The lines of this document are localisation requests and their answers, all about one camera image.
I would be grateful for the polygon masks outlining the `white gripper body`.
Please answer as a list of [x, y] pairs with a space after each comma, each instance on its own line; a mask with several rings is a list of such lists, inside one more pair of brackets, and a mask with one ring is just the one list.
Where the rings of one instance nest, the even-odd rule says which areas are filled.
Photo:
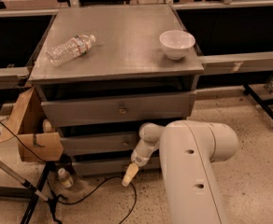
[[138, 167], [145, 166], [151, 158], [152, 153], [158, 148], [158, 142], [150, 143], [140, 140], [131, 155], [131, 162], [135, 163]]

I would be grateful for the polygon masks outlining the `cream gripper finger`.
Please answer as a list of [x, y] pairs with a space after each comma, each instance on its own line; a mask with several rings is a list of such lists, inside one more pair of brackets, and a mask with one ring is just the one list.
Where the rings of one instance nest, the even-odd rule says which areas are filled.
[[125, 173], [123, 180], [122, 180], [122, 185], [124, 187], [127, 187], [131, 183], [133, 178], [136, 176], [138, 170], [139, 170], [139, 168], [135, 163], [131, 163], [128, 166], [126, 173]]

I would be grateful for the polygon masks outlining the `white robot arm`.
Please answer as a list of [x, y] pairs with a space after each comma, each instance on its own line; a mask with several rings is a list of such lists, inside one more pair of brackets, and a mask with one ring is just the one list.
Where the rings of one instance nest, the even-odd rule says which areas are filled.
[[172, 224], [230, 224], [211, 164], [232, 158], [237, 148], [235, 131], [222, 123], [145, 123], [122, 184], [158, 151]]

